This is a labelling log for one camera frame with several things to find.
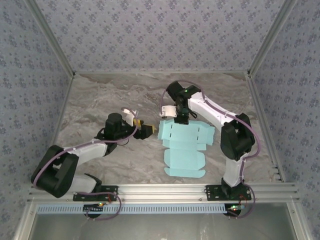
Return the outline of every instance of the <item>enclosure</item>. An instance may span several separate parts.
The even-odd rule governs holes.
[[[320,239],[318,1],[3,0],[0,7],[1,239]],[[256,199],[246,201],[245,213],[255,205],[246,219],[229,220],[230,201],[204,192],[226,171],[218,126],[201,151],[203,176],[168,173],[159,106],[179,80],[248,115],[261,141],[244,167]],[[174,104],[168,94],[163,103]],[[85,202],[72,193],[55,198],[32,187],[50,146],[91,141],[122,108],[137,110],[155,133],[76,169],[119,187],[118,217],[87,221]],[[196,121],[212,125],[201,115]]]

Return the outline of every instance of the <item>wall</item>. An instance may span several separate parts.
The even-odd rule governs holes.
[[[69,80],[24,1],[0,9],[0,239],[11,240]]]
[[[37,0],[78,71],[246,70],[283,0]]]
[[[286,180],[320,239],[320,2],[298,0],[254,77]]]

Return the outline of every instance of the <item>gray marble table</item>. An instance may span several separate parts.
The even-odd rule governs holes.
[[[139,111],[139,119],[159,126],[159,100],[169,83],[189,80],[201,85],[213,101],[234,113],[246,113],[258,132],[262,150],[248,160],[244,175],[248,182],[270,182],[272,162],[252,104],[243,73],[152,73],[152,74],[86,74],[77,75],[72,83],[57,144],[70,147],[91,140],[104,127],[110,113],[121,113],[121,107]],[[165,105],[172,105],[169,96]],[[168,176],[164,167],[162,141],[157,132],[146,140],[132,138],[112,154],[82,164],[78,173],[88,173],[104,184],[200,184],[220,183],[225,172],[225,157],[220,150],[220,133],[215,131],[213,146],[204,151],[206,174],[202,178]]]

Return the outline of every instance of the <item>wire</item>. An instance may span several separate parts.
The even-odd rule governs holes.
[[[247,198],[245,197],[245,196],[243,196],[242,194],[239,194],[239,197],[241,198],[241,199],[244,199],[245,200],[245,205],[244,205],[244,207],[246,207],[247,206]]]
[[[252,192],[252,195],[253,195],[253,204],[252,204],[252,207],[250,208],[250,210],[249,210],[247,213],[245,213],[244,215],[242,215],[242,216],[238,216],[237,214],[235,214],[235,213],[232,212],[232,214],[236,215],[236,217],[237,217],[238,219],[243,219],[243,218],[247,217],[248,215],[250,215],[250,214],[252,213],[252,211],[255,209],[255,206],[256,206],[256,195],[255,195],[255,192],[254,192],[254,190],[252,189],[251,186],[249,186],[248,184],[246,184],[246,183],[244,182],[242,176],[243,176],[243,173],[244,173],[245,161],[246,161],[247,159],[252,159],[252,158],[258,156],[259,153],[260,153],[260,150],[261,150],[260,138],[259,138],[258,134],[256,133],[256,131],[255,131],[251,126],[249,126],[246,122],[242,121],[241,119],[237,118],[236,116],[233,116],[233,115],[228,114],[228,112],[224,112],[224,111],[220,110],[219,108],[213,106],[213,105],[207,100],[206,95],[205,95],[205,91],[204,91],[204,89],[203,89],[201,86],[199,86],[198,84],[195,84],[195,83],[193,83],[193,82],[191,82],[191,81],[187,81],[187,80],[178,80],[177,82],[192,84],[192,85],[196,86],[197,88],[199,88],[200,91],[201,91],[201,93],[202,93],[202,98],[203,98],[204,102],[205,102],[209,107],[211,107],[213,110],[219,112],[220,114],[226,115],[227,117],[232,118],[232,119],[238,121],[239,123],[241,123],[242,125],[244,125],[247,129],[249,129],[249,131],[254,135],[254,137],[255,137],[255,139],[256,139],[256,142],[257,142],[257,150],[256,150],[255,154],[250,155],[250,156],[245,156],[245,157],[242,159],[241,168],[240,168],[240,182],[241,182],[244,186],[246,186],[247,188],[249,188],[250,191]],[[162,95],[161,95],[161,99],[160,99],[160,114],[163,113],[163,112],[162,112],[162,106],[163,106],[164,96],[165,96],[165,94],[166,94],[166,92],[167,92],[167,89],[168,89],[168,87],[163,91],[163,93],[162,93]]]
[[[119,143],[118,143],[118,146],[125,146],[125,145],[127,145],[128,143],[129,143],[129,139],[128,139],[128,141],[126,141],[125,144],[119,144]]]
[[[87,192],[78,192],[79,194],[81,194],[81,195],[88,195],[88,196],[94,196],[94,195],[105,195],[105,194],[108,194],[108,196],[109,195],[113,195],[113,196],[115,196],[118,200],[119,200],[119,208],[118,208],[118,210],[116,211],[116,213],[115,214],[113,214],[113,215],[111,215],[111,216],[108,216],[108,217],[101,217],[101,218],[91,218],[91,217],[89,217],[89,215],[88,215],[88,213],[90,212],[90,210],[92,209],[92,207],[89,207],[88,208],[88,210],[86,211],[86,213],[85,213],[85,216],[88,218],[88,220],[93,220],[93,221],[104,221],[104,220],[110,220],[110,219],[113,219],[113,218],[115,218],[116,216],[118,216],[119,215],[119,213],[120,213],[120,211],[121,211],[121,208],[122,208],[122,201],[121,201],[121,198],[117,195],[117,194],[115,194],[115,193],[113,193],[113,192],[111,192],[111,191],[104,191],[104,192],[91,192],[91,193],[87,193]]]
[[[137,115],[134,113],[134,111],[132,111],[131,109],[129,108],[121,108],[121,110],[124,110],[124,109],[127,109],[128,111],[130,111],[130,113],[133,114],[134,116],[134,119],[136,122],[138,122],[138,117]],[[33,187],[36,188],[36,189],[39,189],[37,187],[37,182],[39,180],[39,178],[41,177],[41,175],[44,173],[44,171],[53,163],[54,160],[58,159],[61,155],[67,153],[67,152],[70,152],[70,151],[74,151],[74,150],[77,150],[77,149],[81,149],[81,148],[84,148],[84,147],[87,147],[87,146],[90,146],[90,145],[93,145],[93,144],[114,144],[114,143],[119,143],[119,142],[123,142],[125,140],[128,140],[129,138],[131,138],[133,135],[135,135],[135,133],[137,132],[138,130],[138,124],[135,125],[135,129],[134,131],[127,137],[125,138],[122,138],[122,139],[119,139],[119,140],[100,140],[100,141],[92,141],[92,142],[87,142],[87,143],[83,143],[83,144],[80,144],[78,146],[74,146],[74,147],[70,147],[66,150],[63,150],[62,152],[59,152],[57,155],[55,155],[53,158],[51,158],[42,168],[41,170],[38,172],[38,174],[36,175],[36,177],[34,178],[34,181],[33,181]]]
[[[103,128],[101,128],[100,129],[100,131],[98,131],[98,133],[96,134],[96,136],[99,136],[101,133],[102,133],[102,131],[104,130],[105,128],[103,127]]]

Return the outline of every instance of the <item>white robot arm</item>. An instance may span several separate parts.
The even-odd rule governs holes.
[[[227,111],[210,100],[194,85],[183,88],[175,81],[169,85],[166,91],[175,101],[175,105],[162,106],[160,116],[163,118],[173,117],[174,122],[178,124],[188,124],[189,114],[197,117],[195,114],[197,113],[212,123],[221,132],[220,146],[226,155],[226,170],[222,184],[225,183],[230,188],[238,186],[241,179],[244,179],[241,172],[243,158],[251,151],[255,139],[246,127],[229,116],[237,117],[250,126],[248,116],[244,113],[236,115]]]
[[[100,182],[89,174],[76,175],[76,168],[92,159],[110,154],[117,143],[133,136],[144,140],[151,136],[155,128],[144,124],[136,118],[137,112],[124,109],[125,119],[119,113],[109,114],[97,136],[87,143],[73,147],[49,147],[38,167],[35,169],[31,182],[56,198],[66,193],[92,193]]]

